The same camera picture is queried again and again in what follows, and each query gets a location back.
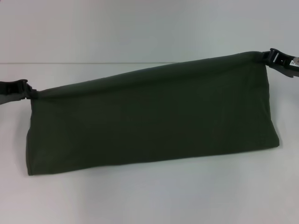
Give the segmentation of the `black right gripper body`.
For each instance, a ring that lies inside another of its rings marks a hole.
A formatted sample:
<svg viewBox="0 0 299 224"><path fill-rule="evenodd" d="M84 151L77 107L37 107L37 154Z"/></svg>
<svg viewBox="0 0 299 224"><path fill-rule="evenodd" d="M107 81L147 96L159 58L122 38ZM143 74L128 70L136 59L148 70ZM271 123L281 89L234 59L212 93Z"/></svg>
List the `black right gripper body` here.
<svg viewBox="0 0 299 224"><path fill-rule="evenodd" d="M299 77L299 58L278 52L274 69L290 78Z"/></svg>

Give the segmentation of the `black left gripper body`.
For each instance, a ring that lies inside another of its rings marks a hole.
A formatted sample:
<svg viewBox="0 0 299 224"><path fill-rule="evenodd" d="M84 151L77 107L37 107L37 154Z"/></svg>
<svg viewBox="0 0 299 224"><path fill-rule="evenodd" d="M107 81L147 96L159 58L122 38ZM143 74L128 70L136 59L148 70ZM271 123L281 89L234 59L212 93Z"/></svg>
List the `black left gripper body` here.
<svg viewBox="0 0 299 224"><path fill-rule="evenodd" d="M9 103L24 99L24 81L0 83L0 102Z"/></svg>

